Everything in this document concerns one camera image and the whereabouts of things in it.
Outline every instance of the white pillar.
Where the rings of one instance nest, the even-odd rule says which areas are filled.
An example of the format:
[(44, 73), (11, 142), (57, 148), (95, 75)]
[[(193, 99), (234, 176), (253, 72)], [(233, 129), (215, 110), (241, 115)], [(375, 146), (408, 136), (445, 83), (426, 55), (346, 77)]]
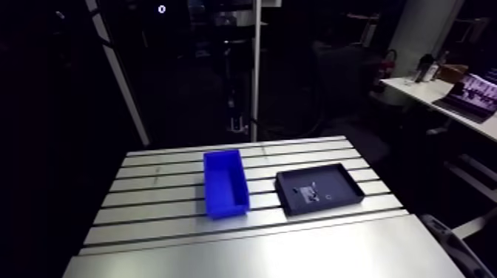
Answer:
[[(464, 0), (407, 1), (390, 43), (398, 54), (393, 77), (406, 76), (424, 54), (438, 54), (463, 3)], [(387, 88), (380, 100), (402, 105), (406, 97)]]

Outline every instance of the bottle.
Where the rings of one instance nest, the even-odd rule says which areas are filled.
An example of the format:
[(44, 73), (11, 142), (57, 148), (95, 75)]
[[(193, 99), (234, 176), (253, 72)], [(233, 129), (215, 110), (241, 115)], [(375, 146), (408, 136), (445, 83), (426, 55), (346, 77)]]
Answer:
[(436, 71), (433, 74), (433, 77), (431, 78), (431, 80), (435, 80), (439, 77), (439, 74), (442, 71), (442, 66), (445, 65), (445, 63), (447, 63), (447, 56), (449, 56), (448, 51), (445, 51), (442, 55), (440, 55), (439, 59), (436, 62), (436, 64), (437, 64)]
[(431, 54), (425, 54), (421, 59), (419, 59), (418, 69), (416, 72), (416, 77), (414, 82), (419, 83), (424, 80), (427, 71), (430, 69), (431, 65), (435, 59)]

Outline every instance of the white pole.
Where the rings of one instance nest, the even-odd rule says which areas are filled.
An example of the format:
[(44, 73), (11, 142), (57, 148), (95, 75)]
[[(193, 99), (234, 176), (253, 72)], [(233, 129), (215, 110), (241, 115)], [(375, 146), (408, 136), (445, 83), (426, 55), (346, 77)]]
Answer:
[[(254, 71), (252, 72), (252, 113), (251, 117), (257, 121), (259, 112), (259, 74), (260, 74), (260, 14), (262, 0), (254, 0), (255, 9), (255, 43), (254, 43)], [(257, 124), (251, 121), (251, 141), (257, 141)]]

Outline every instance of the laptop screen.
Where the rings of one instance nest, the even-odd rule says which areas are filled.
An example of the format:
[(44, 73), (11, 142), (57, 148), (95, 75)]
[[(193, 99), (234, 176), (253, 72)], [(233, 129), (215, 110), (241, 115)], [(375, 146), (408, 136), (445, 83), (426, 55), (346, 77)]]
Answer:
[(497, 110), (497, 85), (479, 75), (466, 74), (449, 96), (489, 113)]

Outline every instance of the blue plastic bin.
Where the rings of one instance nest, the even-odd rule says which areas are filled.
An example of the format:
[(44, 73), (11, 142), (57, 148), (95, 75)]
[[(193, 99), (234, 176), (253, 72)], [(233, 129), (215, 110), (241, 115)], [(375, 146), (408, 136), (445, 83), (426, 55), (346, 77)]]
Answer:
[(245, 214), (249, 189), (238, 150), (203, 155), (206, 212), (212, 219)]

